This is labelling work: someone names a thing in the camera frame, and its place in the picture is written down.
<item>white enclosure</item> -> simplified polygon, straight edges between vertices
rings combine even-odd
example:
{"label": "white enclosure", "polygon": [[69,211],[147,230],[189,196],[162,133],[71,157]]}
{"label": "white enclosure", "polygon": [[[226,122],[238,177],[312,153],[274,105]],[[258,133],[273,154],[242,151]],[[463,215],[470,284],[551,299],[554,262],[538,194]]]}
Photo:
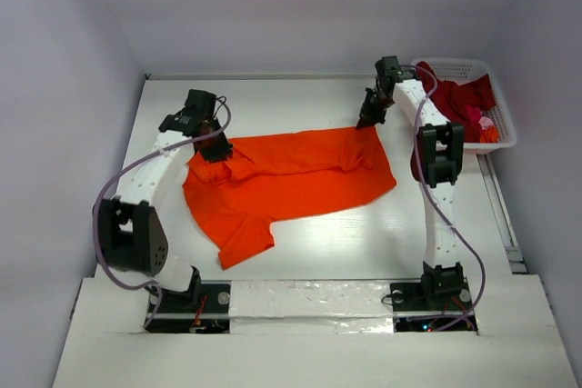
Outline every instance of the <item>white enclosure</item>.
{"label": "white enclosure", "polygon": [[146,75],[371,75],[382,55],[478,58],[496,72],[518,140],[491,157],[529,272],[582,377],[580,0],[0,6],[2,388],[52,386],[81,279],[95,271],[91,207],[121,168]]}

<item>red clothing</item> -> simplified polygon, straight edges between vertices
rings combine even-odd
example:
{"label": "red clothing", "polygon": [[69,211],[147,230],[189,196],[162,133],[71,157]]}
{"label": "red clothing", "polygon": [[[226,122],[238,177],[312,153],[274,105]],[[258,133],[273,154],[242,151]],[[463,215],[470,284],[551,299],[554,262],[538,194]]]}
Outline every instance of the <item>red clothing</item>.
{"label": "red clothing", "polygon": [[[419,67],[434,73],[432,68],[425,63],[418,63]],[[425,91],[433,87],[433,80],[426,73],[418,70],[418,77],[422,81]],[[479,143],[483,129],[478,120],[472,120],[467,106],[487,111],[496,105],[495,97],[489,82],[489,75],[485,75],[469,84],[458,85],[453,81],[438,80],[438,88],[431,96],[431,100],[438,109],[451,122],[458,122],[465,127],[465,142]]]}
{"label": "red clothing", "polygon": [[481,134],[480,143],[496,143],[499,141],[499,131],[496,127],[488,127],[483,134]]}
{"label": "red clothing", "polygon": [[184,195],[223,268],[273,247],[277,220],[368,204],[396,186],[375,127],[232,139],[233,157],[196,154]]}

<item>laundry basket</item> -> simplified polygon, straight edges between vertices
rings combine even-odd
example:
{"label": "laundry basket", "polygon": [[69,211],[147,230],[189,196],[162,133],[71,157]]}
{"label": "laundry basket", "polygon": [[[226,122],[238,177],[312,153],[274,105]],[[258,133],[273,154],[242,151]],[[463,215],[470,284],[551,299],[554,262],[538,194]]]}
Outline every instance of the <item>laundry basket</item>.
{"label": "laundry basket", "polygon": [[487,64],[463,58],[417,58],[412,61],[412,64],[417,65],[422,61],[430,65],[438,79],[455,81],[458,84],[466,84],[483,75],[489,75],[497,105],[489,111],[483,112],[483,116],[493,121],[499,131],[499,141],[497,143],[465,143],[465,152],[488,154],[492,150],[516,144],[516,130],[511,122],[503,92],[495,74]]}

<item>white table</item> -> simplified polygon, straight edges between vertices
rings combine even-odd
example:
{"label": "white table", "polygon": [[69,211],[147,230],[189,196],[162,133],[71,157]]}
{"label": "white table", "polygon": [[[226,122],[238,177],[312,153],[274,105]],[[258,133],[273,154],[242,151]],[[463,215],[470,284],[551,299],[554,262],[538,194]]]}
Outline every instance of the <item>white table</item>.
{"label": "white table", "polygon": [[[125,163],[149,151],[160,121],[182,107],[190,88],[228,97],[233,121],[226,133],[232,138],[353,125],[371,82],[147,81]],[[465,156],[455,215],[487,269],[476,310],[480,336],[391,334],[392,314],[379,300],[386,279],[421,274],[425,225],[409,170],[412,127],[392,108],[378,133],[398,183],[394,190],[352,210],[275,223],[274,248],[226,271],[176,185],[160,212],[170,250],[205,280],[235,281],[232,333],[142,333],[146,292],[119,290],[97,271],[84,280],[55,387],[575,386],[537,277],[511,274],[473,155]],[[458,251],[476,291],[477,263]],[[360,281],[338,290],[336,282],[313,280]]]}
{"label": "white table", "polygon": [[[233,138],[355,125],[364,89],[371,81],[148,81],[125,164],[149,152],[161,120],[181,109],[190,88],[227,96],[233,120],[226,133]],[[425,215],[418,185],[410,173],[412,126],[404,113],[393,107],[378,134],[397,187],[376,202],[275,223],[273,249],[223,271],[216,257],[218,249],[200,232],[186,208],[181,187],[176,185],[160,211],[170,250],[195,265],[206,280],[419,277],[425,251]],[[455,202],[458,228],[483,257],[488,274],[511,274],[474,155],[465,156]],[[472,256],[465,250],[459,255],[466,273],[478,274]]]}

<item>black bracket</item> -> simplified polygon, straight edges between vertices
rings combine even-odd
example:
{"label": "black bracket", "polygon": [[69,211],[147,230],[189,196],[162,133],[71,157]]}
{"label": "black bracket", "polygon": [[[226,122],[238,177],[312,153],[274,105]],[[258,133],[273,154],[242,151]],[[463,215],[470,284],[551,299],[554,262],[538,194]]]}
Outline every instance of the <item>black bracket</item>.
{"label": "black bracket", "polygon": [[416,72],[402,70],[396,56],[384,56],[376,62],[376,87],[366,89],[366,98],[360,109],[356,129],[383,124],[386,111],[394,104],[392,95],[397,83],[416,78]]}
{"label": "black bracket", "polygon": [[[200,282],[195,269],[187,291],[164,290],[156,318],[147,326],[150,333],[228,333],[230,283]],[[154,305],[150,302],[148,312]]]}
{"label": "black bracket", "polygon": [[118,198],[104,199],[98,232],[107,265],[117,270],[155,276],[166,263],[166,234],[156,209],[148,202],[125,204]]}
{"label": "black bracket", "polygon": [[[191,138],[211,134],[220,129],[215,118],[216,95],[203,90],[190,90],[184,108],[176,114],[167,115],[159,131],[177,131]],[[225,161],[233,153],[233,146],[223,132],[208,140],[194,143],[196,152],[208,162]]]}
{"label": "black bracket", "polygon": [[[440,126],[427,124],[418,130],[416,143],[422,172],[426,183],[431,188],[444,182],[455,184],[463,168],[464,141],[465,129],[459,123],[449,122]],[[437,150],[438,142],[447,148]],[[419,181],[414,153],[411,160],[411,170],[414,178]]]}
{"label": "black bracket", "polygon": [[459,298],[463,290],[468,292],[460,263],[449,268],[442,268],[440,265],[431,268],[423,263],[423,269],[420,282],[390,284],[390,296],[395,313],[444,311],[447,305],[449,310],[453,310],[455,308],[451,303],[452,298]]}

